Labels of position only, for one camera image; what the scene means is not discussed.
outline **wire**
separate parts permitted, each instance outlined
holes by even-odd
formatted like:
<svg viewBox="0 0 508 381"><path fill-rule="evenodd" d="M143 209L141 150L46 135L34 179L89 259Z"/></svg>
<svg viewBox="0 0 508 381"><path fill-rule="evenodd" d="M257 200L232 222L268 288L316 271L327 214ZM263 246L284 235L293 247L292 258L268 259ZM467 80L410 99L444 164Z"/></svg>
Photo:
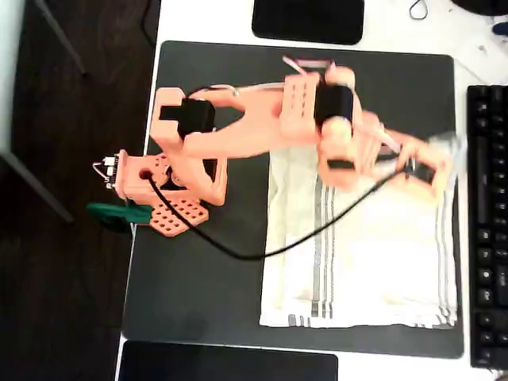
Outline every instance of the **wire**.
<svg viewBox="0 0 508 381"><path fill-rule="evenodd" d="M415 6L418 5L418 3L421 3L423 5L424 10L425 10L425 14L421 17L414 16L414 13L413 13L413 9ZM416 0L416 2L414 2L413 5L410 7L410 17L413 20L421 21L421 20L425 20L427 18L427 16L429 16L429 7L427 6L427 1L426 0Z"/></svg>
<svg viewBox="0 0 508 381"><path fill-rule="evenodd" d="M265 258L269 258L271 256L277 256L278 254L282 254L283 252L286 252L288 250L291 250L292 248L298 246L299 244L302 244L303 242L309 240L310 238L317 236L320 232L327 229L331 225L335 224L337 221L339 221L343 216L345 216L347 213L349 213L355 206L360 204L364 199L366 199L368 196L376 192L380 187L382 187L385 183L393 179L396 175L399 175L400 173L407 172L406 167L399 169L391 174L389 174L384 179L381 179L378 181L372 188L370 188L366 193L364 193L361 197L359 197L356 201L354 201L353 204L351 204L346 210L342 211L338 216L333 218L331 221L328 221L323 226L317 228L312 233L309 233L305 235L304 237L300 238L299 240L295 241L292 244L289 244L288 246L284 248L279 248L275 250L274 252L268 252L264 254L256 254L252 256L244 256L231 248L228 248L227 246L221 244L220 242L217 242L215 239L201 231L200 229L196 228L194 225L192 225L184 216L182 216L174 207L173 205L164 197L160 189L157 187L155 181L153 180L152 176L147 176L144 179L147 179L150 182L150 185L152 186L152 189L154 192L156 192L157 197L159 197L160 201L164 203L164 205L179 219L185 224L190 230L192 230L194 233L199 235L203 240L214 246L215 248L218 248L221 250L224 254L227 256L230 256L231 258L234 258L235 260L243 260L243 261L258 261L263 260Z"/></svg>
<svg viewBox="0 0 508 381"><path fill-rule="evenodd" d="M283 61L284 61L284 63L286 63L289 66L291 66L292 68L294 68L301 75L306 75L307 74L307 72L305 70L303 70L302 67L300 65L298 65L295 60L293 60L293 59L291 59L289 57L283 56Z"/></svg>
<svg viewBox="0 0 508 381"><path fill-rule="evenodd" d="M257 85L245 86L245 87L235 87L233 85L209 85L209 86L201 86L197 87L185 94L186 98L189 98L191 95L196 94L202 90L223 90L230 89L233 92L233 95L237 97L240 93L245 91L256 91L256 90L282 90L284 88L284 82L269 82L269 83L259 83Z"/></svg>
<svg viewBox="0 0 508 381"><path fill-rule="evenodd" d="M97 168L98 165L101 165L102 163L100 162L95 162L92 164L92 168L94 169L94 171L96 171L97 173L100 174L100 176L104 179L104 180L107 180L108 179L108 176L104 175L104 172L102 172L100 169Z"/></svg>

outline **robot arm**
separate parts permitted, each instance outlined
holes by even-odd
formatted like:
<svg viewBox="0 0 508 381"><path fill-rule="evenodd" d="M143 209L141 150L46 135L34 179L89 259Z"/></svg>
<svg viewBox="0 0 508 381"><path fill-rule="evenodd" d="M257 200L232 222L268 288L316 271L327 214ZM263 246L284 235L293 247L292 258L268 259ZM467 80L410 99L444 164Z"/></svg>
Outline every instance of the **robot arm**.
<svg viewBox="0 0 508 381"><path fill-rule="evenodd" d="M398 154L397 169L409 159L419 178L391 180L418 196L435 201L451 170L450 160L425 142L385 130L362 110L354 91L355 75L333 63L322 81L318 73L288 75L278 86L208 88L186 96L178 88L156 92L151 138L162 148L157 156L131 157L121 151L103 160L106 184L124 199L152 207L150 226L166 236L188 228L169 211L145 181L152 177L186 219L197 225L208 218L200 205L225 201L227 159L259 155L274 149L312 144L324 183L352 188L360 175L375 178L374 165L383 146ZM215 131L216 107L234 107L244 116Z"/></svg>

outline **keyboard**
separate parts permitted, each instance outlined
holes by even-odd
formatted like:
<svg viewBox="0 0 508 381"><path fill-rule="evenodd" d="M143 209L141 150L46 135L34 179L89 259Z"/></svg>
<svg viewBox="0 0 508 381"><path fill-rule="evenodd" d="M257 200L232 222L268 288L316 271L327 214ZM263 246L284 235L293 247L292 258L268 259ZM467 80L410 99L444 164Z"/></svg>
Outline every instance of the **keyboard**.
<svg viewBox="0 0 508 381"><path fill-rule="evenodd" d="M508 87L468 88L471 365L508 369Z"/></svg>

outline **table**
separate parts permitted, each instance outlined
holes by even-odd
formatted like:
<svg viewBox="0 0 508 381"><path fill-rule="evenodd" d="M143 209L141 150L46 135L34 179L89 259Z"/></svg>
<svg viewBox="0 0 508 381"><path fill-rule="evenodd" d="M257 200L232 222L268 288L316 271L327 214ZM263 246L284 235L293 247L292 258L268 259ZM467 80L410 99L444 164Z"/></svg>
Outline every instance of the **table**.
<svg viewBox="0 0 508 381"><path fill-rule="evenodd" d="M295 41L265 40L255 37L251 30L253 0L163 0L157 47L154 59L152 109L160 45L166 40L215 42L230 44L258 44L303 48L351 49L381 52L413 52L453 55L459 45L475 33L489 33L488 17L468 13L449 0L426 0L429 16L424 21L410 19L408 10L414 0L365 0L364 37L354 46L313 44ZM481 81L460 63L455 63L456 130L466 132L466 89ZM148 128L144 142L148 148ZM468 253L467 176L459 176L460 250ZM487 370L469 366L469 296L468 255L461 263L464 347L458 360L439 360L417 357L371 355L337 352L339 379L371 379L373 376L390 379L460 379L490 380ZM121 338L118 364L121 359Z"/></svg>

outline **dark wooden floor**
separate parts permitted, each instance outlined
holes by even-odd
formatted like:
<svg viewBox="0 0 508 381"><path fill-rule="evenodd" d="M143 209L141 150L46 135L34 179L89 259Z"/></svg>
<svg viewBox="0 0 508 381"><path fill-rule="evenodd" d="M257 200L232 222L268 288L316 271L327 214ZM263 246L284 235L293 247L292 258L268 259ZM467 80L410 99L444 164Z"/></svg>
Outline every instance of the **dark wooden floor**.
<svg viewBox="0 0 508 381"><path fill-rule="evenodd" d="M0 379L109 380L130 236L102 230L85 206L117 201L93 161L142 153L153 57L140 32L145 0L48 0L87 78L27 3L14 151L76 221L64 225L14 173L0 178Z"/></svg>

